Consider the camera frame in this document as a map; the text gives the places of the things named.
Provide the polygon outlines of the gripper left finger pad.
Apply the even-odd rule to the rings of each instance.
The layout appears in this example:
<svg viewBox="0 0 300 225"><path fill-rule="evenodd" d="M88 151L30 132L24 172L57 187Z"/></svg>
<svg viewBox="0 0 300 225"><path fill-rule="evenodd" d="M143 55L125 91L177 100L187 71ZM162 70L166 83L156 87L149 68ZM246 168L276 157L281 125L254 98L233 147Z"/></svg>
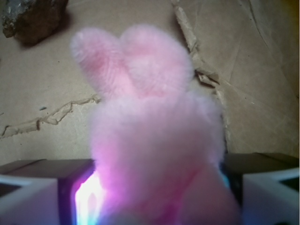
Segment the gripper left finger pad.
<svg viewBox="0 0 300 225"><path fill-rule="evenodd" d="M95 225L91 159L17 160L0 167L2 225Z"/></svg>

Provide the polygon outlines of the gripper right finger pad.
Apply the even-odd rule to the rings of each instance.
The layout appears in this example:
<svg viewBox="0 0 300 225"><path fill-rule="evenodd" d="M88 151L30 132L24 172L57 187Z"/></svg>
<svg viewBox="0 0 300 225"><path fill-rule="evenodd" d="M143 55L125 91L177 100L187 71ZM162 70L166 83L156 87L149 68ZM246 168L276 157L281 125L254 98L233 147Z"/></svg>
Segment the gripper right finger pad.
<svg viewBox="0 0 300 225"><path fill-rule="evenodd" d="M300 160L283 153L227 153L222 170L245 225L300 223Z"/></svg>

